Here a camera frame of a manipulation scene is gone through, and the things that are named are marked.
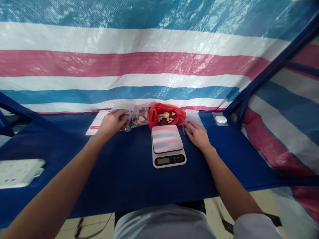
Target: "floor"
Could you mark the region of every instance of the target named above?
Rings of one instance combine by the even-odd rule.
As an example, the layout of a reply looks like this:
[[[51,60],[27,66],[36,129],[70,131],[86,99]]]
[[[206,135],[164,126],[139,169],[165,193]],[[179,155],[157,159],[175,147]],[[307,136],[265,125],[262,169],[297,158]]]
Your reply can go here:
[[[270,190],[261,190],[251,192],[251,195],[256,200],[263,212],[278,215],[275,202],[272,198]],[[234,224],[233,219],[226,210],[224,204],[222,203],[220,197],[205,199],[207,220],[212,227],[218,239],[233,239],[233,235],[227,232],[223,226],[222,219],[227,222]],[[82,230],[78,238],[87,238],[95,233],[101,231],[108,220],[111,217],[111,213],[102,214],[96,216],[85,217],[82,223]],[[66,220],[63,227],[61,228],[56,239],[73,239],[75,228],[79,222],[79,218]],[[284,239],[286,239],[285,231],[282,227],[277,227],[278,231],[281,233]],[[114,237],[114,215],[112,216],[110,222],[107,224],[105,229],[98,235],[92,237],[94,239],[111,239]]]

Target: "blue table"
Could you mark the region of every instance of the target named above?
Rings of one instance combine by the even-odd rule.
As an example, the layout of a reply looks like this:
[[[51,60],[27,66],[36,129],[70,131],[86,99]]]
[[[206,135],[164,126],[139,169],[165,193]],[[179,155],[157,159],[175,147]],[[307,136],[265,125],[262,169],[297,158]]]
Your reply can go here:
[[[0,148],[1,160],[41,158],[45,170],[19,189],[0,190],[0,228],[7,227],[26,204],[81,150],[92,115],[44,116],[52,128],[29,123]],[[282,180],[236,125],[217,126],[211,112],[200,112],[210,142],[244,187],[283,186]],[[218,196],[206,161],[179,128],[187,163],[155,169],[148,126],[117,133],[102,150],[70,218]]]

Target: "plastic bag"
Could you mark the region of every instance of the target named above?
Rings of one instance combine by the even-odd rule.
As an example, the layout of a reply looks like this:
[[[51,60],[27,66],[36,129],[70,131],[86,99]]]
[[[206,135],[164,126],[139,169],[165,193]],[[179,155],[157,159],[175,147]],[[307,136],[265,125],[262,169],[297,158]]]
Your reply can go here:
[[[159,120],[159,115],[169,113],[168,120],[166,116]],[[186,112],[172,105],[155,103],[149,110],[149,127],[152,129],[157,125],[174,124],[176,126],[183,125],[186,120]]]
[[[145,103],[134,107],[131,128],[136,128],[149,123],[149,104]]]
[[[186,112],[186,118],[187,118],[187,121],[191,120],[191,121],[194,121],[195,123],[199,124],[200,126],[203,127],[203,129],[205,130],[205,132],[207,132],[207,130],[205,129],[205,126],[203,125],[203,122],[202,120],[200,119],[198,113],[199,111],[196,111],[196,110],[185,110]],[[184,124],[184,126],[189,130],[190,133],[192,133],[192,130],[186,126],[186,124]]]
[[[125,132],[131,131],[131,121],[133,117],[134,104],[128,101],[116,101],[116,102],[112,102],[111,107],[113,110],[116,110],[116,109],[128,110],[127,113],[121,115],[119,118],[119,120],[122,120],[124,116],[127,117],[126,123],[120,130]]]

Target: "person's right hand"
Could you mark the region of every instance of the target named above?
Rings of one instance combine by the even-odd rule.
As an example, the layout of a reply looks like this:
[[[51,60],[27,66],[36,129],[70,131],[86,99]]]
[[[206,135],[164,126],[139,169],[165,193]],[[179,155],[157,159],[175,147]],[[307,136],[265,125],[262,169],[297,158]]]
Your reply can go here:
[[[113,137],[126,123],[126,116],[120,121],[120,116],[128,112],[128,110],[113,110],[104,116],[104,119],[97,131],[96,135],[102,138]]]
[[[202,126],[191,120],[187,121],[184,127],[185,126],[189,127],[192,130],[193,134],[191,134],[191,132],[187,128],[184,129],[190,141],[192,141],[192,143],[200,150],[204,150],[207,147],[212,147],[209,142],[208,135]]]

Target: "person's left hand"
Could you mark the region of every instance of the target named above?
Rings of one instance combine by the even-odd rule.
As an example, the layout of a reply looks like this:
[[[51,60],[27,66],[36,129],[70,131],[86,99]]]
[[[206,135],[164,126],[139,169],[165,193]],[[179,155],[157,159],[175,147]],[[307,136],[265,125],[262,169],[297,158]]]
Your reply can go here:
[[[128,112],[128,110],[114,110],[104,116],[104,119],[97,131],[96,135],[103,138],[113,137],[127,121],[127,117],[124,116],[120,121],[119,117]]]

